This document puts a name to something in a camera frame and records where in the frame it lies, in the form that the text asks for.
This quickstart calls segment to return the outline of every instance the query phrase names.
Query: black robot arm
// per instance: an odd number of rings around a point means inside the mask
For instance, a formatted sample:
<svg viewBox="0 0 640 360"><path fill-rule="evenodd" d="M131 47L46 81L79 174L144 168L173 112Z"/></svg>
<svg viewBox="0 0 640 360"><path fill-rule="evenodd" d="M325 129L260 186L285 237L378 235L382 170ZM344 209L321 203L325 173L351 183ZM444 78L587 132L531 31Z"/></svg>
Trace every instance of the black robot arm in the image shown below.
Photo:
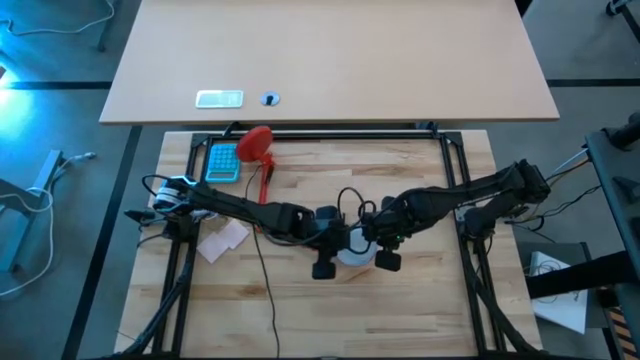
<svg viewBox="0 0 640 360"><path fill-rule="evenodd" d="M549 187L536 166L525 160L508 168L454 188L426 187L409 189L395 198L385 197L379 211L361 214L359 224L345 224L333 206L316 213L290 203L258 204L245 198L210 189L188 177L167 179L158 191L154 208L167 216L181 216L205 209L237 218L262 229L272 242L283 246L304 245L318 250L313 277L335 276L331 263L338 251L349 248L350 232L362 228L365 240L381 250L376 266L397 271L400 256L393 253L405 238L432 227L452 210L483 199L493 198L484 207L465 214L465 235L485 239L496 219L527 203L540 203Z"/></svg>

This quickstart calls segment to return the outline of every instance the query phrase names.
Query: teal calculator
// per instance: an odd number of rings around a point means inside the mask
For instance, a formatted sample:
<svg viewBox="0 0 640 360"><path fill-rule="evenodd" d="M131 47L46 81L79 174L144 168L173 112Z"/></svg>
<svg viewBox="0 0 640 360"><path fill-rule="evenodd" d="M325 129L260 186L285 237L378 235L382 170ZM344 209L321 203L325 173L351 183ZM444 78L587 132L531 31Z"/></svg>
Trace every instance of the teal calculator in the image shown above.
<svg viewBox="0 0 640 360"><path fill-rule="evenodd" d="M236 156L236 144L217 144L209 152L207 165L208 183L233 183L238 181L240 160Z"/></svg>

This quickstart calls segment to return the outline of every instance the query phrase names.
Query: sticker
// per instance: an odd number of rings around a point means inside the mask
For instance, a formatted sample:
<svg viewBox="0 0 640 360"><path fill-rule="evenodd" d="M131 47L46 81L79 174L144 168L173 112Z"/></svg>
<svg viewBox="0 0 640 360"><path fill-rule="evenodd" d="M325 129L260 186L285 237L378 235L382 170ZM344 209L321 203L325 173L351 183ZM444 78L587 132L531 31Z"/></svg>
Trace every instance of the sticker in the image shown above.
<svg viewBox="0 0 640 360"><path fill-rule="evenodd" d="M242 90L200 90L196 95L198 109L225 109L242 107Z"/></svg>

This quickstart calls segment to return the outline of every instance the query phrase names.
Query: paper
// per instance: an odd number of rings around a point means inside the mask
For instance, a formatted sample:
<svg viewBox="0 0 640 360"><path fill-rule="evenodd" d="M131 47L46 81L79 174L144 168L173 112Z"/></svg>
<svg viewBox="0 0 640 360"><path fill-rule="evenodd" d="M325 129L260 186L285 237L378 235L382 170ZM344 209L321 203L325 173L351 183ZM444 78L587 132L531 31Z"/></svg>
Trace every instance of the paper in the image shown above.
<svg viewBox="0 0 640 360"><path fill-rule="evenodd" d="M220 230L218 236L231 248L235 249L249 235L247 230L238 220L231 219L224 229Z"/></svg>
<svg viewBox="0 0 640 360"><path fill-rule="evenodd" d="M249 231L232 219L220 232L212 232L198 245L198 252L213 264L227 249L235 249L249 235Z"/></svg>
<svg viewBox="0 0 640 360"><path fill-rule="evenodd" d="M204 256L210 264L213 264L229 247L218 238L218 234L211 233L198 245L198 252Z"/></svg>
<svg viewBox="0 0 640 360"><path fill-rule="evenodd" d="M531 254L530 276L568 268L569 265L539 251ZM584 334L587 318L587 290L533 300L536 316Z"/></svg>

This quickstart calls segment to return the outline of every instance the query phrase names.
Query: light wood tabletop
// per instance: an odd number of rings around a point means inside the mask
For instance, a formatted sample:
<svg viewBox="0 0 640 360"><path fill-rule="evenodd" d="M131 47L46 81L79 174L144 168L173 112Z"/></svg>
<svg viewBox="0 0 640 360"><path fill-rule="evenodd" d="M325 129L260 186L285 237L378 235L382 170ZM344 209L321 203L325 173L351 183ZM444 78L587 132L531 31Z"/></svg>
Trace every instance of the light wood tabletop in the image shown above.
<svg viewBox="0 0 640 360"><path fill-rule="evenodd" d="M462 134L472 178L495 172L486 132ZM165 135L158 174L184 174L191 135ZM437 141L277 141L271 150L277 165L269 201L315 209L335 204L345 186L355 187L376 203L412 187L446 187ZM254 170L255 165L244 165L237 183L216 188L243 196ZM259 181L254 181L249 198L257 199L258 189ZM343 198L348 221L354 220L357 205L357 198ZM203 223L200 239L219 225ZM143 236L160 230L149 228ZM399 272L373 264L347 267L336 259L334 280L313 280L314 251L275 246L262 235L258 241L275 300L283 357L476 355L452 215L405 241L399 250L403 257ZM170 241L165 239L154 239L138 249L116 351L131 344L158 309L169 249ZM524 338L540 348L510 227L496 228L489 262L500 307ZM213 264L196 256L189 299L182 356L275 356L271 307L251 235ZM175 312L167 325L167 348L174 323ZM484 325L492 348L486 314Z"/></svg>
<svg viewBox="0 0 640 360"><path fill-rule="evenodd" d="M100 121L557 119L513 0L144 0Z"/></svg>

